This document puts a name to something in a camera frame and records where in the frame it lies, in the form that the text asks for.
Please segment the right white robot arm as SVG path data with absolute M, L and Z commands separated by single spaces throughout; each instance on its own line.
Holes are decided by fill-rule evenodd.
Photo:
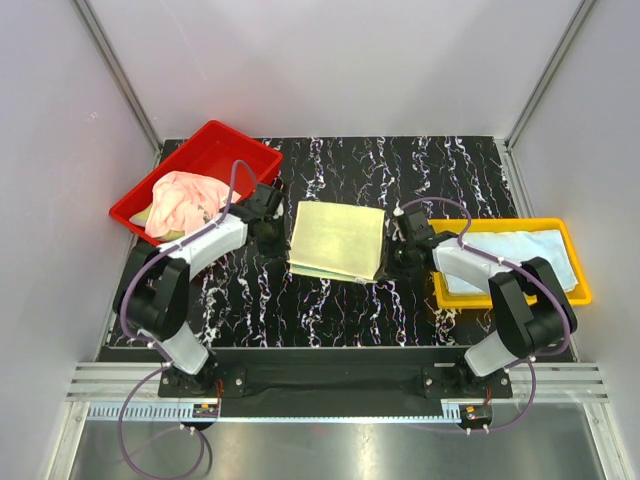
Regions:
M 491 298 L 496 331 L 465 351 L 464 365 L 453 374 L 460 393 L 476 396 L 497 371 L 568 348 L 577 319 L 546 259 L 516 263 L 472 245 L 465 239 L 471 216 L 458 233 L 438 232 L 424 209 L 410 202 L 394 210 L 393 220 L 402 240 L 387 254 L 392 271 L 453 275 Z

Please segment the light blue towel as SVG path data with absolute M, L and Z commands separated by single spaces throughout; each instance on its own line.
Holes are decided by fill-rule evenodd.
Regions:
M 546 259 L 565 292 L 578 284 L 560 230 L 472 232 L 464 239 L 473 247 L 514 263 L 534 257 Z

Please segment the pastel yellow pink towel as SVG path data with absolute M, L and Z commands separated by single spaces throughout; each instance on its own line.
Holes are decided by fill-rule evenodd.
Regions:
M 296 275 L 373 283 L 382 266 L 385 211 L 331 202 L 298 204 L 289 251 Z

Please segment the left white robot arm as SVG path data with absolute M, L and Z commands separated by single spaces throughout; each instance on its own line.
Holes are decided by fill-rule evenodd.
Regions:
M 193 396 L 221 383 L 215 354 L 196 338 L 187 316 L 191 281 L 228 253 L 255 243 L 269 258 L 286 251 L 284 193 L 258 184 L 214 220 L 178 240 L 137 244 L 129 253 L 112 309 L 123 333 L 151 345 L 171 364 L 168 384 Z

